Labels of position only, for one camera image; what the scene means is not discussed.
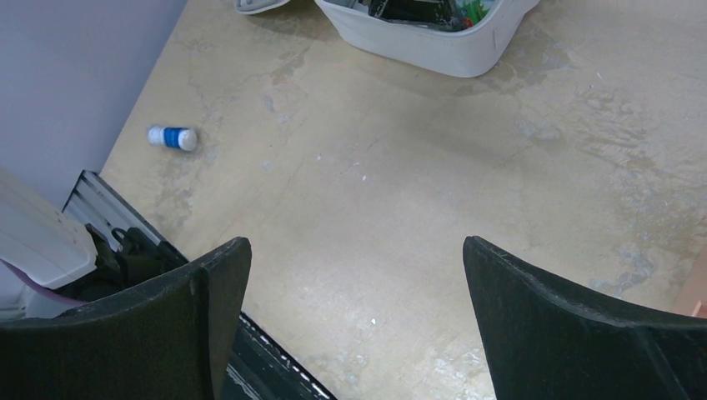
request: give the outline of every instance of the concrete floor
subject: concrete floor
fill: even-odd
[[[704,0],[541,0],[476,79],[308,0],[190,0],[103,177],[191,258],[250,238],[244,310],[339,398],[490,399],[464,238],[668,309],[707,234],[705,60]]]

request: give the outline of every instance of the blue label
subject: blue label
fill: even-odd
[[[182,132],[182,129],[182,127],[164,128],[164,145],[168,148],[180,148],[179,134]]]

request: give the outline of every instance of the bottle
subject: bottle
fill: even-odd
[[[178,148],[191,152],[197,148],[197,133],[190,127],[160,127],[152,125],[148,128],[148,142],[153,146]]]

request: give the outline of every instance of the bin contents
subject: bin contents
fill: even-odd
[[[457,32],[481,22],[495,0],[359,0],[371,17],[444,32]]]

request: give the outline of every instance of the gray wall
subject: gray wall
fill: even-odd
[[[0,2],[0,166],[61,208],[103,167],[185,4]]]

